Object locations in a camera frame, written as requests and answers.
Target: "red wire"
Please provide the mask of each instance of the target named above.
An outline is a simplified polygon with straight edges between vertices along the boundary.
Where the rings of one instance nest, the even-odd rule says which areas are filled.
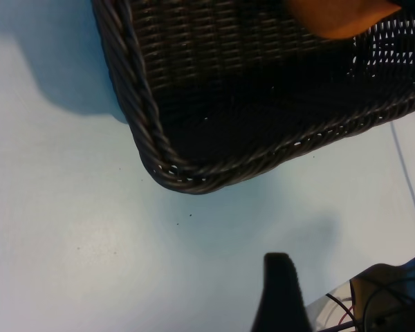
[[[341,317],[341,320],[340,320],[340,322],[338,323],[338,325],[341,325],[341,323],[343,323],[343,320],[346,318],[346,316],[347,316],[347,313],[344,313],[344,315],[343,315],[343,317]]]

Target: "woven texture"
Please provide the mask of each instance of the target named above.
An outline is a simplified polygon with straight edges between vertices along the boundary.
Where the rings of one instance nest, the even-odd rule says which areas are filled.
[[[415,111],[415,17],[320,39],[281,0],[93,0],[118,102],[163,187],[204,194]]]

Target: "wire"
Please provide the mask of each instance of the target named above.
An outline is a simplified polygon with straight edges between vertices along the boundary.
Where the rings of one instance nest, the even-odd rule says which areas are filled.
[[[355,319],[355,317],[352,315],[352,313],[349,311],[349,309],[336,297],[334,297],[333,295],[327,293],[326,296],[331,299],[332,301],[334,301],[336,304],[338,304],[339,306],[341,306],[343,308],[344,311],[346,311],[347,315],[349,315],[349,317],[352,319],[353,321],[353,325],[356,327],[357,326],[357,321]]]
[[[347,313],[345,313],[344,315],[343,315],[343,317],[341,317],[341,320],[338,322],[338,325],[341,325],[341,323],[343,322],[343,320],[346,318],[346,316],[347,316]]]
[[[396,280],[394,282],[390,282],[390,283],[386,284],[385,287],[382,287],[382,288],[379,288],[379,289],[375,290],[371,294],[371,296],[369,296],[369,298],[366,301],[366,305],[365,305],[365,308],[363,310],[363,313],[362,313],[362,327],[363,327],[362,332],[367,332],[367,309],[369,308],[369,305],[370,305],[372,299],[375,296],[377,296],[377,294],[379,294],[379,292],[387,290],[387,287],[390,287],[390,286],[395,285],[395,284],[400,284],[402,282],[415,282],[415,278],[404,278],[404,279]]]
[[[347,302],[350,301],[352,302],[352,297],[345,297],[344,299],[340,300],[341,302]],[[327,315],[326,321],[324,322],[324,326],[327,325],[327,322],[329,321],[329,319],[331,318],[333,312],[335,311],[336,308],[340,307],[338,304],[335,303],[335,306],[332,308],[331,312]]]
[[[390,122],[390,127],[392,130],[392,136],[394,137],[396,151],[398,152],[398,157],[400,158],[401,167],[403,168],[404,177],[406,179],[407,186],[410,191],[410,196],[412,198],[412,202],[415,208],[415,191],[414,187],[412,186],[412,182],[410,181],[409,172],[407,171],[406,163],[404,161],[403,152],[401,151],[400,141],[398,140],[398,135],[396,133],[394,121]]]

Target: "wicker basket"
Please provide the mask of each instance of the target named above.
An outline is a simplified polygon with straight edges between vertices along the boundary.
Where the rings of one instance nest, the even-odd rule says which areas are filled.
[[[118,102],[163,187],[204,194],[415,111],[415,18],[320,39],[282,0],[93,0]]]

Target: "woven rim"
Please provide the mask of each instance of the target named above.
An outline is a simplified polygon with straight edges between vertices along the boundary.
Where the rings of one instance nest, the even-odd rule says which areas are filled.
[[[349,116],[323,121],[302,133],[285,137],[268,147],[255,147],[239,158],[197,165],[174,151],[163,131],[159,110],[147,81],[129,0],[93,0],[93,9],[102,36],[102,45],[118,101],[127,117],[143,165],[163,187],[190,194],[204,194],[238,183],[280,163],[348,136],[407,115],[415,110],[415,95],[390,91],[387,102],[358,109]],[[397,27],[410,31],[412,24]],[[376,33],[381,24],[372,28]],[[358,36],[362,42],[369,33]],[[345,131],[335,133],[343,126]]]

